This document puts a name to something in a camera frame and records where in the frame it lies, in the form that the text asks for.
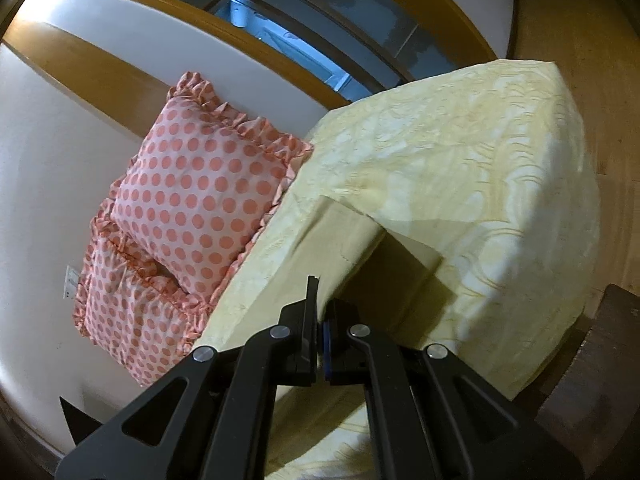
silver screw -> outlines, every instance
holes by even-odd
[[[439,343],[427,346],[427,355],[431,359],[444,359],[449,354],[449,350]]]
[[[274,339],[283,339],[291,334],[291,329],[288,326],[276,325],[269,330],[269,335]]]
[[[349,332],[354,337],[366,337],[371,333],[371,329],[367,325],[363,325],[362,323],[358,323],[357,325],[353,325]]]
[[[211,346],[199,346],[193,351],[193,360],[199,363],[209,361],[216,354]]]

yellow bedspread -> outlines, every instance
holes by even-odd
[[[582,121],[556,67],[498,60],[417,81],[330,112],[309,139],[313,156],[199,343],[224,349],[251,335],[244,314],[324,195],[435,255],[415,255],[430,276],[404,298],[396,341],[444,343],[514,397],[580,314],[598,240]],[[282,444],[292,442],[287,430],[270,452],[270,478],[370,468],[359,393],[321,389],[304,409],[314,402],[322,423],[300,419],[299,452]]]

electrical socket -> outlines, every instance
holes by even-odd
[[[65,289],[62,297],[64,299],[74,298],[76,296],[76,289],[78,288],[78,282],[80,281],[80,274],[71,266],[66,266],[65,273]]]

pink polka dot pillow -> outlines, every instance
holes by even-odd
[[[132,159],[112,218],[185,291],[215,305],[311,151],[221,104],[187,72]]]

